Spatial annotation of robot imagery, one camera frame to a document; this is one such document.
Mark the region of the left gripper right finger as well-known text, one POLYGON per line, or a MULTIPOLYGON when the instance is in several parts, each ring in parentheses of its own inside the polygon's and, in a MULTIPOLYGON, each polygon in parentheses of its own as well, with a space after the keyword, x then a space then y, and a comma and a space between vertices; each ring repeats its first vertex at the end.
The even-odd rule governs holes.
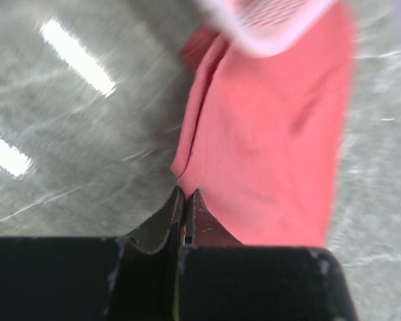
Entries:
POLYGON ((246 246, 188 203, 178 258, 180 320, 355 320, 339 261, 318 247, 246 246))

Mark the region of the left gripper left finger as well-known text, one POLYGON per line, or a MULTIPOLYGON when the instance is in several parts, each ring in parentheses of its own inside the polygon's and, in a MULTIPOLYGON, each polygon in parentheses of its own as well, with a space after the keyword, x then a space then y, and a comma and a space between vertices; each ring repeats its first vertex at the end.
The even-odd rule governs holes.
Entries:
POLYGON ((0 237, 0 320, 172 320, 184 196, 123 236, 0 237))

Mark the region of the red t-shirt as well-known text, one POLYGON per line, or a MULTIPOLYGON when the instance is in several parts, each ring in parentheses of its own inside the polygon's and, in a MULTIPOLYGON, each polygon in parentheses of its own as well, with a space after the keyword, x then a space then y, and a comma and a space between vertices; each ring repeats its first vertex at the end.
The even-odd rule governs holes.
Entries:
POLYGON ((172 164, 187 197, 247 245, 325 244, 353 30, 332 5, 288 50, 254 58, 208 27, 182 49, 195 71, 172 164))

